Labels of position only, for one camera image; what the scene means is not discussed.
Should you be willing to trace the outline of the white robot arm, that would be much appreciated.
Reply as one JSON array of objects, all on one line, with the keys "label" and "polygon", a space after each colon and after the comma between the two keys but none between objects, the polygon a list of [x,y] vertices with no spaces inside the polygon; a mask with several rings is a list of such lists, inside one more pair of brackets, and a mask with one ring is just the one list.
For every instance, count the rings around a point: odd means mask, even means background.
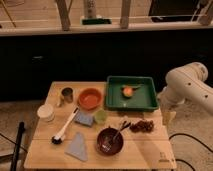
[{"label": "white robot arm", "polygon": [[175,117],[174,108],[185,100],[193,101],[213,115],[213,87],[205,84],[207,78],[207,67],[200,62],[174,68],[166,74],[166,86],[157,95],[165,126]]}]

